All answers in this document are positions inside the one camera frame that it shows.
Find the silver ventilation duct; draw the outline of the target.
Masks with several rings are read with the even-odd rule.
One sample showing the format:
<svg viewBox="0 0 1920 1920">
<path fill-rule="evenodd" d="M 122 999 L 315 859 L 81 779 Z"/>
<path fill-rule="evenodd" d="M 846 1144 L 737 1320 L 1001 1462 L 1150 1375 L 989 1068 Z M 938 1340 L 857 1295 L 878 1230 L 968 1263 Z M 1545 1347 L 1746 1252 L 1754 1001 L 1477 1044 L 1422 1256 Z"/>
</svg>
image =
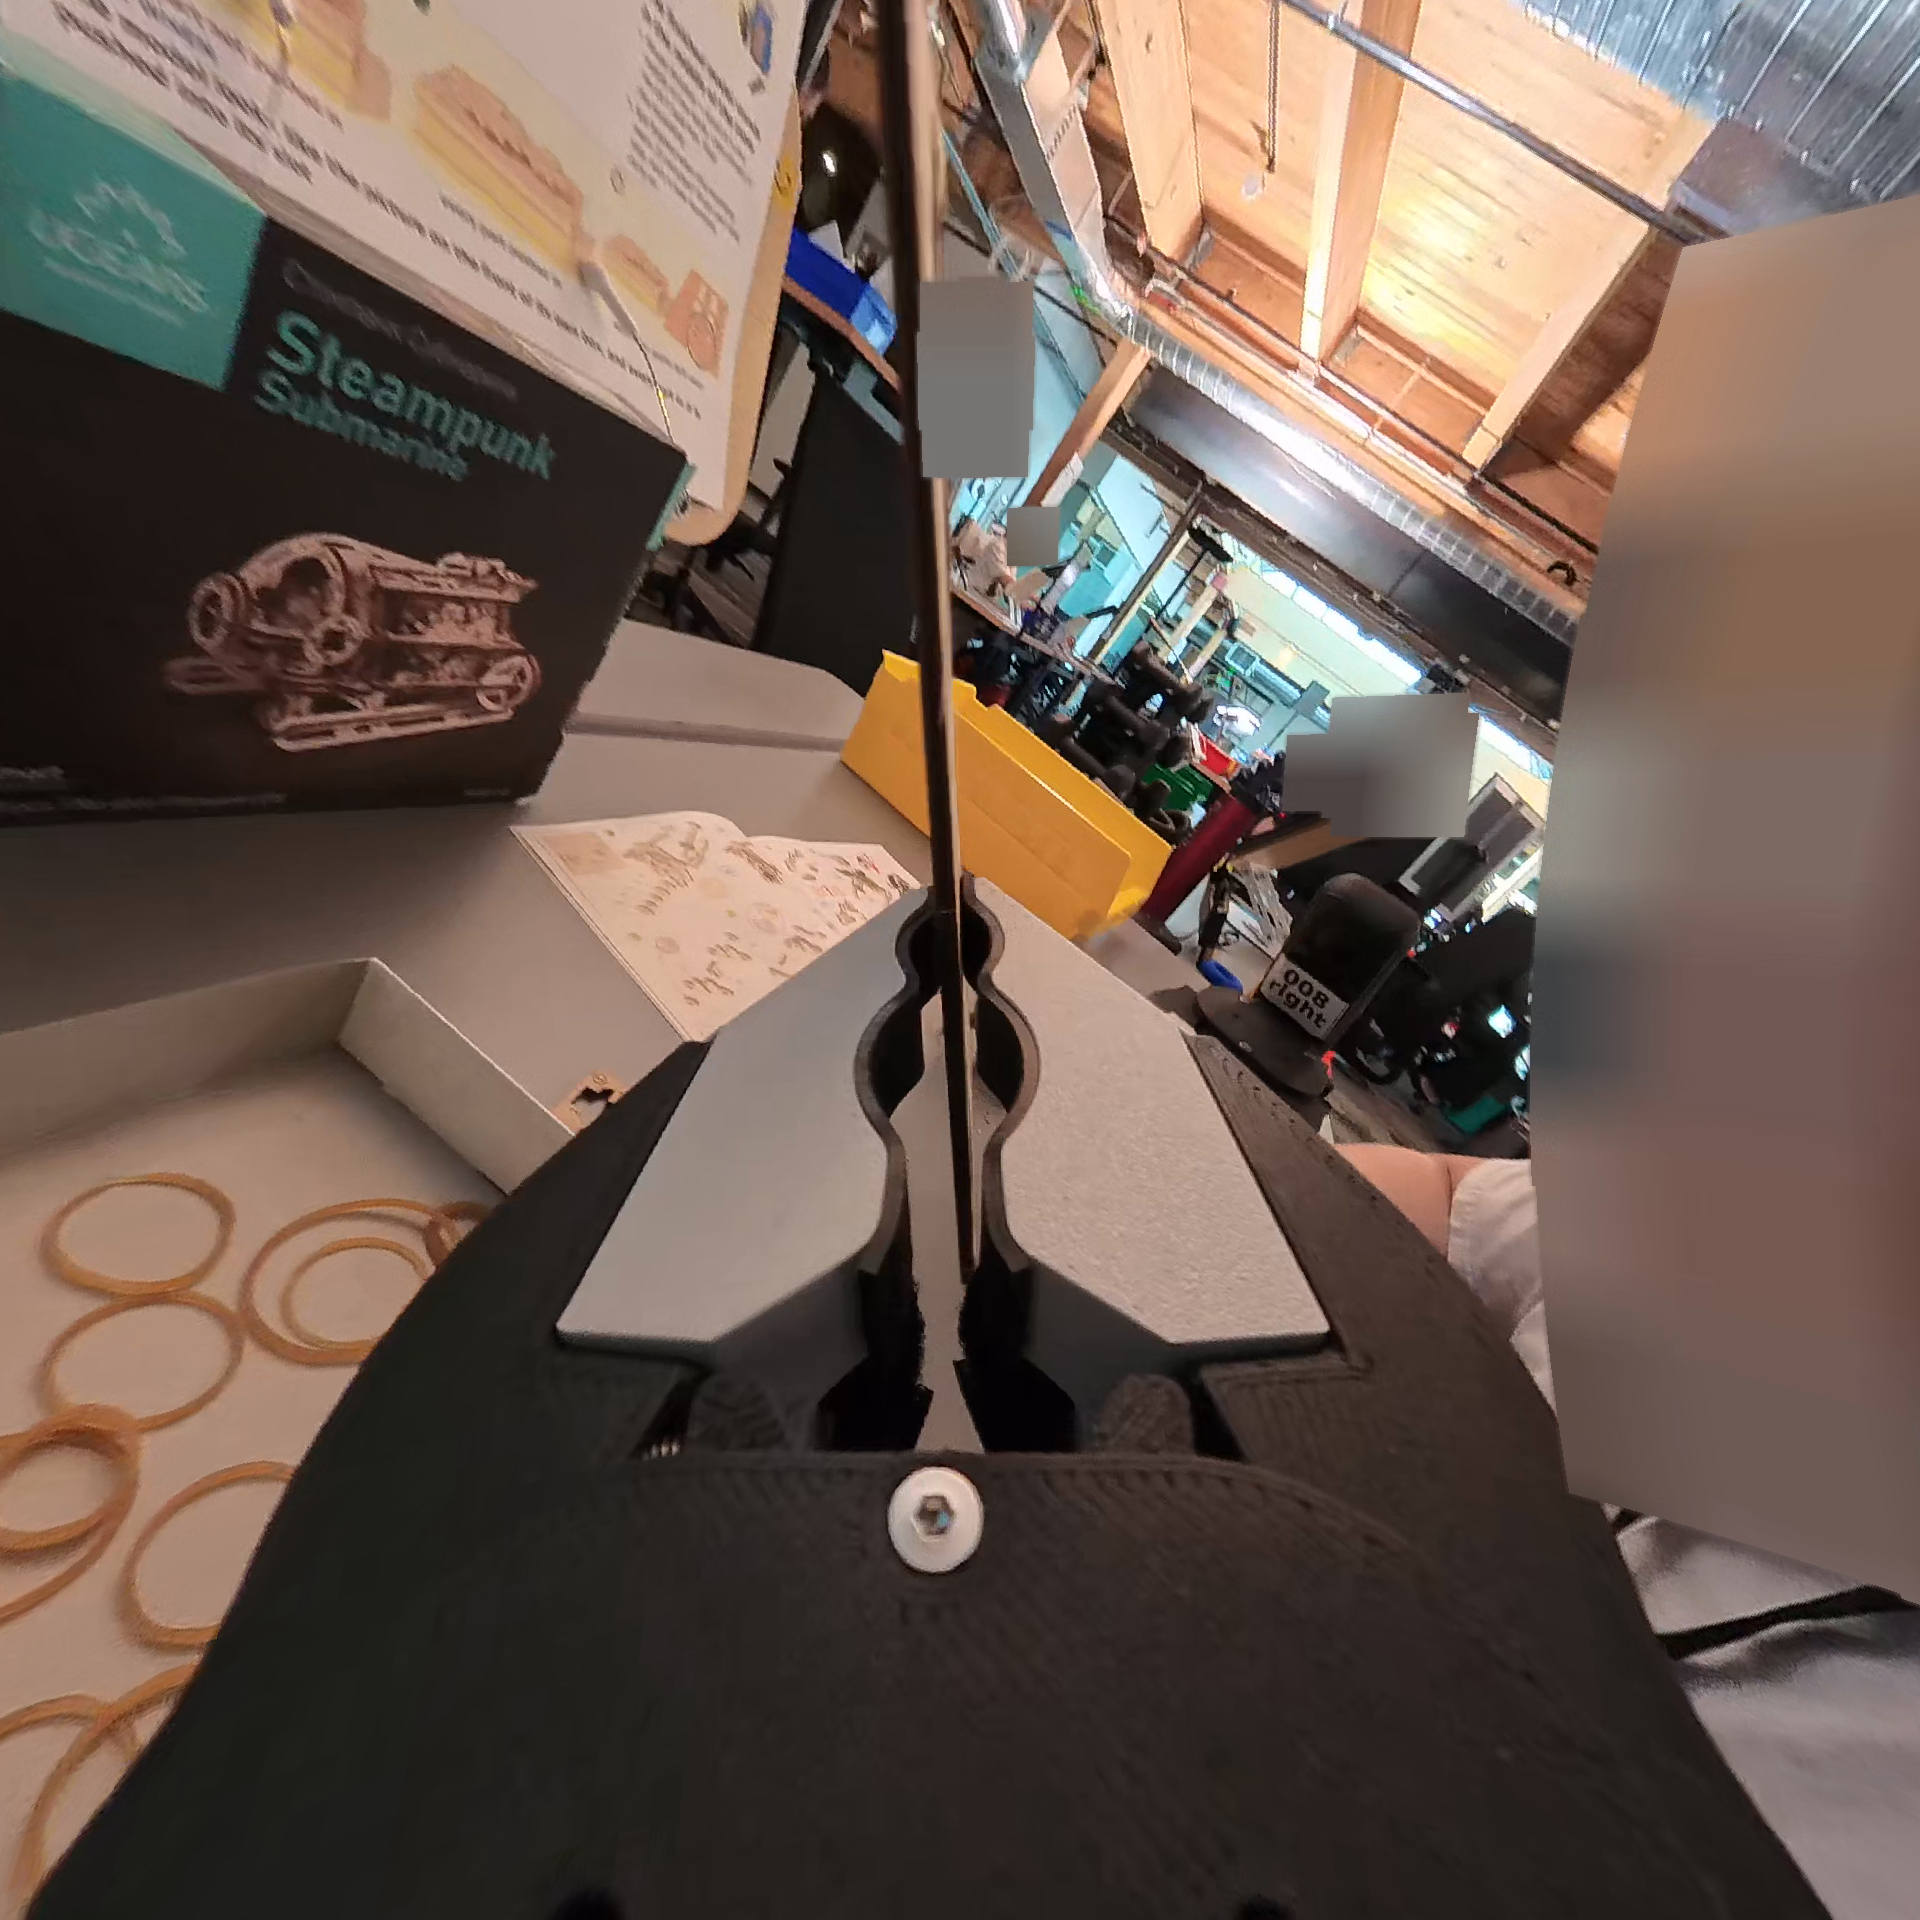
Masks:
<svg viewBox="0 0 1920 1920">
<path fill-rule="evenodd" d="M 1184 267 L 1208 236 L 1193 84 L 1181 3 L 1095 6 L 1149 250 Z M 1000 119 L 1025 198 L 1077 291 L 1118 338 L 1193 383 L 1206 361 L 1120 279 L 1106 204 L 1058 20 L 1018 3 L 971 3 L 976 80 Z"/>
</svg>

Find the yellow plastic bin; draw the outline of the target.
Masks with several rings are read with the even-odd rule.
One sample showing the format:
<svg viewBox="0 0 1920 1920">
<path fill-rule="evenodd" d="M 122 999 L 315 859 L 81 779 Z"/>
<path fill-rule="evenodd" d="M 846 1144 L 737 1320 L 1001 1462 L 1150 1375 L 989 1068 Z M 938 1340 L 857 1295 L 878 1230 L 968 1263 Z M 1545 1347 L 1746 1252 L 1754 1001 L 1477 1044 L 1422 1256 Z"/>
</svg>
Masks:
<svg viewBox="0 0 1920 1920">
<path fill-rule="evenodd" d="M 1155 891 L 1168 844 L 1110 787 L 1082 775 L 1000 707 L 954 686 L 959 844 L 965 867 L 1072 942 L 1129 922 Z M 846 769 L 928 831 L 921 675 L 882 655 L 841 752 Z"/>
</svg>

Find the black and teal model kit box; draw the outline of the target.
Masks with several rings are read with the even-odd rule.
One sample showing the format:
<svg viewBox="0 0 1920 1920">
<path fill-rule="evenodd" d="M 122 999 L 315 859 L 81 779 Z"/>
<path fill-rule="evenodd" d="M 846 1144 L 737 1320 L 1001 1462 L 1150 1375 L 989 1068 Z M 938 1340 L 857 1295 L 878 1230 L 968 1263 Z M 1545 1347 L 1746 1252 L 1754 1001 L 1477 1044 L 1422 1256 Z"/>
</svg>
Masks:
<svg viewBox="0 0 1920 1920">
<path fill-rule="evenodd" d="M 6 827 L 522 801 L 683 458 L 6 31 Z"/>
</svg>

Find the pile of tan rubber bands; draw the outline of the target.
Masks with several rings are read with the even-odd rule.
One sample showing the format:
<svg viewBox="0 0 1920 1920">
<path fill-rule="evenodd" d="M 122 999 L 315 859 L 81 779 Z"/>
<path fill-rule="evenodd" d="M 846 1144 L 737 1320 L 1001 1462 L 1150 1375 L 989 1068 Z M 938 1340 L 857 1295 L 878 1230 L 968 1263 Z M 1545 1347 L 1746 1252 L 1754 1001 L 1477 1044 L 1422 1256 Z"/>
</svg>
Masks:
<svg viewBox="0 0 1920 1920">
<path fill-rule="evenodd" d="M 6 1915 L 185 1699 L 321 1420 L 490 1202 L 370 1195 L 247 1248 L 229 1194 L 74 1194 L 6 1304 Z"/>
</svg>

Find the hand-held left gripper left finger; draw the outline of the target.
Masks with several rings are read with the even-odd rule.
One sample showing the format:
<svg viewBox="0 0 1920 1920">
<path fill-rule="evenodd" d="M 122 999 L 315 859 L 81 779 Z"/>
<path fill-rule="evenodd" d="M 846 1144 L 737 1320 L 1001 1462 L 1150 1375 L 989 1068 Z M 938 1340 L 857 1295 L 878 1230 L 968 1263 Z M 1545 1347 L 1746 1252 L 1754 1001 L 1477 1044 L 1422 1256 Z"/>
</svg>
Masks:
<svg viewBox="0 0 1920 1920">
<path fill-rule="evenodd" d="M 743 1376 L 784 1420 L 920 1420 L 909 1147 L 925 1082 L 910 891 L 725 1024 L 647 1150 L 559 1338 Z"/>
</svg>

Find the thin wooden parts sheet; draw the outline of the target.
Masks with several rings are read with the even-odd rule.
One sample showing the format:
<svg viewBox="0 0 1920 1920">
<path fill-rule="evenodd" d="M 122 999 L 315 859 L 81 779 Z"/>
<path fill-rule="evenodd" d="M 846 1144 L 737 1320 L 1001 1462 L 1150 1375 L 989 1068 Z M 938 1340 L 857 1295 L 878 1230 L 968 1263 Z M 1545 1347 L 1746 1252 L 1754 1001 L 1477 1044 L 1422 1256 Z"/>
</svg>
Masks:
<svg viewBox="0 0 1920 1920">
<path fill-rule="evenodd" d="M 909 490 L 909 554 L 917 594 L 920 721 L 928 787 L 933 970 L 943 999 L 951 1194 L 961 1282 L 978 1264 L 975 1163 L 975 1023 L 968 976 L 968 898 L 959 835 L 954 732 L 954 625 L 950 596 L 950 497 L 927 450 L 925 404 L 930 360 L 925 345 L 928 291 L 939 267 L 943 142 L 939 89 L 928 10 L 878 3 L 882 182 L 895 242 L 896 374 Z"/>
</svg>

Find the person's grey clothing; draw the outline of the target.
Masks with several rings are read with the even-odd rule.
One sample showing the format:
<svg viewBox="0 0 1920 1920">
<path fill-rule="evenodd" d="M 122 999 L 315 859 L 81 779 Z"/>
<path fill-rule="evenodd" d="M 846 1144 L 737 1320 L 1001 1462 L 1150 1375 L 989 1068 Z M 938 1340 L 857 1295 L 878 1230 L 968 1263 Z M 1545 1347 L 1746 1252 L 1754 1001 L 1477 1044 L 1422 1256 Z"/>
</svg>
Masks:
<svg viewBox="0 0 1920 1920">
<path fill-rule="evenodd" d="M 1917 1919 L 1917 1602 L 1631 1508 L 1610 1520 L 1696 1718 L 1821 1902 Z"/>
</svg>

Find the open instruction booklet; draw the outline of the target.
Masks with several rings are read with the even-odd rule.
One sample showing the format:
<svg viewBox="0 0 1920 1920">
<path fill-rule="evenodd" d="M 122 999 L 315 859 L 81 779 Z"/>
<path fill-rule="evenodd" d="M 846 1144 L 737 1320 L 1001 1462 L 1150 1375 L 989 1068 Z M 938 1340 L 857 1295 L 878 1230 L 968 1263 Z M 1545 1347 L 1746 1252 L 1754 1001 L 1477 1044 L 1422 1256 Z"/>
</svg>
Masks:
<svg viewBox="0 0 1920 1920">
<path fill-rule="evenodd" d="M 749 835 L 697 810 L 515 835 L 694 1042 L 921 888 L 886 848 Z"/>
</svg>

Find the black partition panel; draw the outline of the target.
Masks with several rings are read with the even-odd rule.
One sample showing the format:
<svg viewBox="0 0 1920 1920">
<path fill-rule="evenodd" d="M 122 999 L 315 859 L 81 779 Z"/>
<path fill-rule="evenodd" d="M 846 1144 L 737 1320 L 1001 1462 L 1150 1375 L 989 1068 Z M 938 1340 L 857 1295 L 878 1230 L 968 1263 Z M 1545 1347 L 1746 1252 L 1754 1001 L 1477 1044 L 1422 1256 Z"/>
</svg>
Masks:
<svg viewBox="0 0 1920 1920">
<path fill-rule="evenodd" d="M 752 648 L 864 695 L 888 655 L 914 643 L 898 404 L 824 343 L 787 474 Z"/>
</svg>

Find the person's right forearm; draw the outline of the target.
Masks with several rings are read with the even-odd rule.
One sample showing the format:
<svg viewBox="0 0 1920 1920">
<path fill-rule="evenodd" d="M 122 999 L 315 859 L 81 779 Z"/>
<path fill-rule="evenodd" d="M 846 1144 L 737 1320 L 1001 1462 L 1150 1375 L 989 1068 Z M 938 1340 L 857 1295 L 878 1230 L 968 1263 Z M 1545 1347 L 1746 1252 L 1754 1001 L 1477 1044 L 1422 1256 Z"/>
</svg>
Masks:
<svg viewBox="0 0 1920 1920">
<path fill-rule="evenodd" d="M 1337 1152 L 1448 1258 L 1553 1403 L 1533 1163 L 1427 1155 L 1392 1144 L 1345 1144 Z"/>
</svg>

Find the blue storage bin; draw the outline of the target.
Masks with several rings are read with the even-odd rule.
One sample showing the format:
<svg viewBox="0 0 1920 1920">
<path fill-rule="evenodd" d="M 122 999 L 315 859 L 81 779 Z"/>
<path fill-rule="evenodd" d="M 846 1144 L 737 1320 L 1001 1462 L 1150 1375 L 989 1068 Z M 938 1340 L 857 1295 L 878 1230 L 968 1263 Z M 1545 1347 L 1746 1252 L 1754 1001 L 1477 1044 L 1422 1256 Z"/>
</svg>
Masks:
<svg viewBox="0 0 1920 1920">
<path fill-rule="evenodd" d="M 800 226 L 790 236 L 784 282 L 840 319 L 878 356 L 893 351 L 898 323 L 889 298 Z"/>
</svg>

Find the white cardboard box tray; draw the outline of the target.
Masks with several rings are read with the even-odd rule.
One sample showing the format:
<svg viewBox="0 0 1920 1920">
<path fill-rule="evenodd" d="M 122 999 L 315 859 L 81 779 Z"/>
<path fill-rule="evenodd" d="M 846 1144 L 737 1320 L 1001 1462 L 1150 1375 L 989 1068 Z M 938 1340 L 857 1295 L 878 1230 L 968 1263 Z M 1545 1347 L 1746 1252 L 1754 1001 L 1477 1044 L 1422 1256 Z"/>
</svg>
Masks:
<svg viewBox="0 0 1920 1920">
<path fill-rule="evenodd" d="M 241 1208 L 245 1247 L 331 1202 L 493 1208 L 569 1127 L 376 960 L 298 967 L 6 1036 L 6 1304 L 82 1190 L 185 1174 Z"/>
</svg>

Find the instruction poster board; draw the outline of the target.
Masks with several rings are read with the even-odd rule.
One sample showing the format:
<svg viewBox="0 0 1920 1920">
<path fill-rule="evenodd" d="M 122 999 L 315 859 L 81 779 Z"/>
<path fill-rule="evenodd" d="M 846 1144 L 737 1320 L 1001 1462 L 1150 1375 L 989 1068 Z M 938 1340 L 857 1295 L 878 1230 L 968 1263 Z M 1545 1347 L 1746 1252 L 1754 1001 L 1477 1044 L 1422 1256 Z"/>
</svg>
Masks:
<svg viewBox="0 0 1920 1920">
<path fill-rule="evenodd" d="M 6 35 L 745 499 L 800 193 L 791 3 L 26 3 Z"/>
</svg>

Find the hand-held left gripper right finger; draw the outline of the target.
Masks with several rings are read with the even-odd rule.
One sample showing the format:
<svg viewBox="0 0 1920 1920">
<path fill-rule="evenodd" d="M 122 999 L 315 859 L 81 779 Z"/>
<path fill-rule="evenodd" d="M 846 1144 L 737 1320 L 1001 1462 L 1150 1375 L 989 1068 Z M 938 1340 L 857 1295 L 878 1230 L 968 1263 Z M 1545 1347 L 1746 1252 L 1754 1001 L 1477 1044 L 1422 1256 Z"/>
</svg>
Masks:
<svg viewBox="0 0 1920 1920">
<path fill-rule="evenodd" d="M 1093 1420 L 1131 1376 L 1325 1354 L 1333 1326 L 1190 1024 L 990 880 L 968 883 L 978 1420 Z"/>
</svg>

